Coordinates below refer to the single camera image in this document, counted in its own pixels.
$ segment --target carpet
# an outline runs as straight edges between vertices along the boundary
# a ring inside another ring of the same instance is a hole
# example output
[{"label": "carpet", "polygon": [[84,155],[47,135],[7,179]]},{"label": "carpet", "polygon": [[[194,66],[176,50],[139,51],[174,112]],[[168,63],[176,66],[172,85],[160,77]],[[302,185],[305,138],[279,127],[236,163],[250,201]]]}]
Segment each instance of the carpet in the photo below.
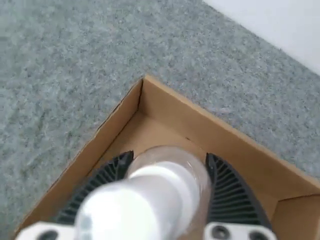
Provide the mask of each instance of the carpet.
[{"label": "carpet", "polygon": [[2,0],[1,239],[145,73],[320,178],[320,77],[200,0]]}]

